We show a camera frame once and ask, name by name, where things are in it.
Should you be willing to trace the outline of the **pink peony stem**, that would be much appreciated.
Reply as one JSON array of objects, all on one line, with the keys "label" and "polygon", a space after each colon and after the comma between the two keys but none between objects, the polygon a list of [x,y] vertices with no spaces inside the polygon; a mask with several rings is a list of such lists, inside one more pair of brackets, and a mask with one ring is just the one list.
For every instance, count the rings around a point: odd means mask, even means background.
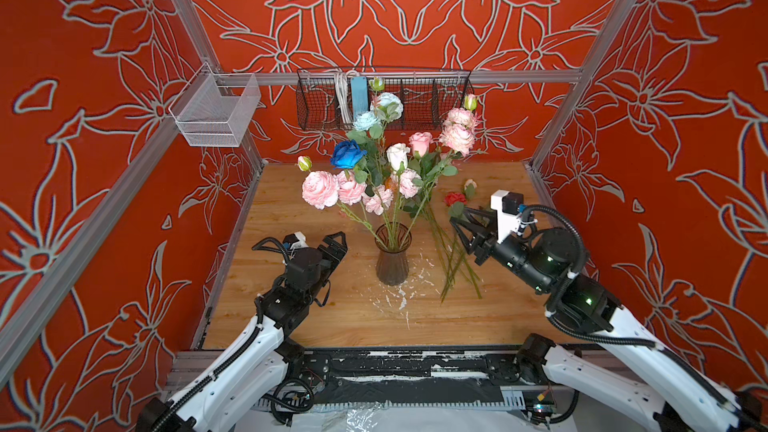
[{"label": "pink peony stem", "polygon": [[394,203],[395,195],[390,188],[377,186],[367,192],[368,185],[357,180],[354,170],[314,170],[309,156],[299,156],[297,167],[307,173],[301,185],[301,197],[307,204],[318,210],[336,208],[372,235],[376,230],[369,215],[383,217]]}]

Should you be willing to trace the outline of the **pink rose bunch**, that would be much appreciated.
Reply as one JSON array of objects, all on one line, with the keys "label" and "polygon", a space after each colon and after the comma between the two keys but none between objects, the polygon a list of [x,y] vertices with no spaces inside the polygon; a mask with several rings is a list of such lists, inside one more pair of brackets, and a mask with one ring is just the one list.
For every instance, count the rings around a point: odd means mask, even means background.
[{"label": "pink rose bunch", "polygon": [[451,177],[458,173],[454,162],[467,157],[474,148],[478,126],[477,107],[478,97],[469,94],[464,97],[461,106],[445,114],[439,135],[432,139],[434,165],[429,174],[431,185],[427,201],[431,199],[432,190],[441,177]]}]

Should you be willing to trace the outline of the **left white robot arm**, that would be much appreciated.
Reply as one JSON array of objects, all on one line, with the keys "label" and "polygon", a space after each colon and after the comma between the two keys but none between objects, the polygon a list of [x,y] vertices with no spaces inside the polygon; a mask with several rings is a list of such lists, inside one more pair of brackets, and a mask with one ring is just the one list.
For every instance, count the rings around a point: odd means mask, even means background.
[{"label": "left white robot arm", "polygon": [[139,431],[229,431],[260,401],[282,424],[312,409],[315,392],[302,378],[305,350],[291,334],[312,306],[323,307],[331,276],[348,252],[343,232],[309,247],[300,233],[266,237],[253,250],[276,253],[284,271],[254,300],[255,313],[238,337],[196,378],[139,414]]}]

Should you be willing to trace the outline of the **blue rose stem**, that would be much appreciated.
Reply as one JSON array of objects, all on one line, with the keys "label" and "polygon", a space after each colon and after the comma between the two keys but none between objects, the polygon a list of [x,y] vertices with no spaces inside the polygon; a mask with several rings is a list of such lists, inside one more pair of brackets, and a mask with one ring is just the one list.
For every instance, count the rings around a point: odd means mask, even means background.
[{"label": "blue rose stem", "polygon": [[382,217],[393,205],[395,194],[386,185],[374,186],[370,183],[364,164],[366,155],[367,152],[354,140],[336,145],[331,156],[331,165],[339,170],[335,175],[337,205],[350,219],[363,225],[378,245],[387,248],[384,240],[376,235],[368,216]]}]

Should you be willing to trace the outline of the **white pink rose stem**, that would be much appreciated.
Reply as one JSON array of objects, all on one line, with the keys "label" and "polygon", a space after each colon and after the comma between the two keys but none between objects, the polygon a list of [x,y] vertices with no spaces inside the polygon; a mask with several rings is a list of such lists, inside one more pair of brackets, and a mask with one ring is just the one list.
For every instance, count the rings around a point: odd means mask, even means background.
[{"label": "white pink rose stem", "polygon": [[404,203],[413,195],[411,170],[408,168],[410,148],[405,143],[396,143],[387,151],[387,160],[391,168],[390,185],[387,187],[393,193],[391,216],[388,222],[387,245],[390,251],[399,250],[401,245],[399,219]]}]

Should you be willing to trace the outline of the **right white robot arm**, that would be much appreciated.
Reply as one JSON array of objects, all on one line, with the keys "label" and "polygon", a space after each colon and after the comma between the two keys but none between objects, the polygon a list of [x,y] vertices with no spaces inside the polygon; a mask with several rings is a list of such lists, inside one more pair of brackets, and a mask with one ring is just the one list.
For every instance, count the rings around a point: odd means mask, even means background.
[{"label": "right white robot arm", "polygon": [[574,224],[557,209],[495,192],[487,210],[451,218],[467,255],[494,260],[546,296],[558,331],[597,344],[636,375],[630,380],[532,334],[516,354],[528,383],[555,383],[585,394],[648,431],[764,431],[762,405],[748,392],[716,384],[642,325],[602,284],[584,274],[589,257]]}]

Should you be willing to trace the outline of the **dark smoked glass vase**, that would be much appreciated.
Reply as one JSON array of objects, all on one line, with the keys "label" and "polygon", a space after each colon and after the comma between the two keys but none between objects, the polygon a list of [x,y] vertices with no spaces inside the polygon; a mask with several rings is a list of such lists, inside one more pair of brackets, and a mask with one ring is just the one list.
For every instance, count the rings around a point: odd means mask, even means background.
[{"label": "dark smoked glass vase", "polygon": [[376,230],[375,244],[379,248],[375,267],[379,281],[388,286],[405,282],[409,275],[407,251],[412,244],[409,228],[402,223],[381,225]]}]

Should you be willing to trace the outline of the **white green flower stem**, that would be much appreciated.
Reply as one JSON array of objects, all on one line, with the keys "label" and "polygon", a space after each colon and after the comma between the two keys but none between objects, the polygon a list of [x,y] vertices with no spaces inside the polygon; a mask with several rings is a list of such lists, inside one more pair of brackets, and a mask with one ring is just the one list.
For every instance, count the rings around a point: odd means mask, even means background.
[{"label": "white green flower stem", "polygon": [[[354,140],[367,152],[364,164],[370,183],[374,186],[383,184],[388,187],[391,168],[386,151],[396,143],[389,143],[385,138],[385,132],[403,118],[404,106],[397,95],[385,90],[386,84],[382,78],[368,80],[368,86],[369,111],[352,121],[346,137],[347,141]],[[383,217],[379,217],[383,225],[388,226],[390,216],[391,207]]]}]

